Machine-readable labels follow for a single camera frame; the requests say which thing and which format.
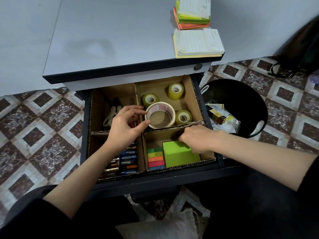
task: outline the diamond pattern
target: diamond pattern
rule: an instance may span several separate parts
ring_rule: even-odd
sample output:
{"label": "diamond pattern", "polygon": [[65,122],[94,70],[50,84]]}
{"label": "diamond pattern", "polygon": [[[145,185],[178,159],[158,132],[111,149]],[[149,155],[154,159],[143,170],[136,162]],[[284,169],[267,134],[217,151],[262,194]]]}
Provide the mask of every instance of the diamond pattern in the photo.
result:
{"label": "diamond pattern", "polygon": [[[270,76],[276,62],[263,57],[211,66],[200,87],[216,79],[248,84],[265,100],[269,113],[266,127],[253,140],[319,154],[319,86],[302,73],[288,79]],[[275,66],[274,72],[278,70],[283,69]],[[24,194],[58,184],[79,167],[83,108],[83,99],[65,87],[0,98],[0,227]],[[186,208],[196,211],[199,221],[210,216],[183,186],[174,198],[141,205],[127,198],[140,220],[163,219]]]}

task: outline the cardboard compartment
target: cardboard compartment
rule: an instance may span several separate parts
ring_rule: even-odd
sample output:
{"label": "cardboard compartment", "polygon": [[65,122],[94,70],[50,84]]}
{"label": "cardboard compartment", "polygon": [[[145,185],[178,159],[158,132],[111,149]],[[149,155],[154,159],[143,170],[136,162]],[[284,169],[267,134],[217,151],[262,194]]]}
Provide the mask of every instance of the cardboard compartment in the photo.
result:
{"label": "cardboard compartment", "polygon": [[[109,132],[100,132],[100,133],[93,133],[90,137],[90,144],[88,147],[88,157],[91,156],[93,153],[95,153],[107,140],[107,137],[109,135]],[[142,144],[142,136],[139,135],[136,139],[136,149],[138,153],[138,173],[145,171],[145,159],[144,159],[144,151],[143,151],[143,144]],[[122,176],[116,176],[116,177],[109,177],[105,179],[100,179],[99,183],[112,181],[112,180],[120,180],[129,178],[132,176],[136,176],[136,174],[132,175],[122,175]]]}
{"label": "cardboard compartment", "polygon": [[115,98],[118,98],[122,107],[136,105],[135,84],[122,84],[93,89],[91,93],[90,133],[109,131],[103,126],[103,121],[110,114]]}
{"label": "cardboard compartment", "polygon": [[[171,100],[168,97],[168,88],[171,83],[178,82],[184,85],[184,93],[179,100]],[[175,113],[180,110],[187,110],[193,116],[193,121],[202,121],[203,116],[199,108],[195,88],[189,75],[173,76],[157,80],[148,80],[136,83],[136,96],[138,105],[143,105],[142,97],[149,92],[155,93],[159,101],[170,104]]]}
{"label": "cardboard compartment", "polygon": [[[197,124],[203,124],[203,122],[199,121],[196,123],[192,123],[191,125],[197,125]],[[164,161],[165,161],[163,143],[169,142],[169,141],[177,141],[178,137],[184,132],[185,128],[188,126],[189,125],[186,124],[183,126],[173,127],[168,129],[152,130],[142,134],[146,170],[149,170],[147,150],[151,148],[161,147],[163,151]],[[194,163],[184,164],[184,165],[170,167],[170,168],[165,167],[164,169],[151,170],[150,172],[152,173],[162,172],[162,171],[168,171],[168,170],[174,170],[174,169],[181,169],[181,168],[195,166],[195,165],[201,165],[207,162],[215,161],[215,156],[214,156],[214,153],[208,152],[208,153],[200,154],[200,159],[201,159],[200,162],[194,162]]]}

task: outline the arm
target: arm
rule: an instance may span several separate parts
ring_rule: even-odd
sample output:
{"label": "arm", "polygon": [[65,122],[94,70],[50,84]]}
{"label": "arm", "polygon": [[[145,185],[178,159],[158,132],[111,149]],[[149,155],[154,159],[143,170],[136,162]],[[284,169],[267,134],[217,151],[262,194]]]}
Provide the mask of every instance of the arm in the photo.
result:
{"label": "arm", "polygon": [[297,191],[317,155],[257,142],[201,125],[185,128],[180,141],[195,153],[213,151],[241,162]]}
{"label": "arm", "polygon": [[109,162],[149,125],[149,120],[145,120],[137,127],[130,128],[128,123],[132,122],[134,114],[145,115],[146,112],[141,106],[123,107],[112,121],[105,144],[48,193],[44,200],[56,206],[69,218],[73,218]]}

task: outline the person's left hand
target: person's left hand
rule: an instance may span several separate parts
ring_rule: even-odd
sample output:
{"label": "person's left hand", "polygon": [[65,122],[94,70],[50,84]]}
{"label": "person's left hand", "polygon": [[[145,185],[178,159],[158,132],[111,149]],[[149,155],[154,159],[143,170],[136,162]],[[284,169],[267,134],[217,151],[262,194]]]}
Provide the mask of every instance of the person's left hand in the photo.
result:
{"label": "person's left hand", "polygon": [[115,154],[119,154],[129,147],[150,124],[150,120],[145,120],[135,128],[130,128],[128,124],[138,120],[137,117],[134,117],[138,114],[145,115],[146,111],[137,105],[123,107],[113,118],[110,134],[103,146],[112,149]]}

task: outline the forearm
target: forearm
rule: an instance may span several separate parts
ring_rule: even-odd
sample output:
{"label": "forearm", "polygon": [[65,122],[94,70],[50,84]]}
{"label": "forearm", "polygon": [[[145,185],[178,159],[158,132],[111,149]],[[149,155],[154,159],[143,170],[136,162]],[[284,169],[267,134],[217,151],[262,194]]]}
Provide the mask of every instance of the forearm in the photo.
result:
{"label": "forearm", "polygon": [[317,155],[218,132],[211,150],[226,155],[297,191]]}
{"label": "forearm", "polygon": [[105,167],[115,156],[116,152],[104,144],[69,177],[48,193],[44,200],[56,206],[69,218],[73,218]]}

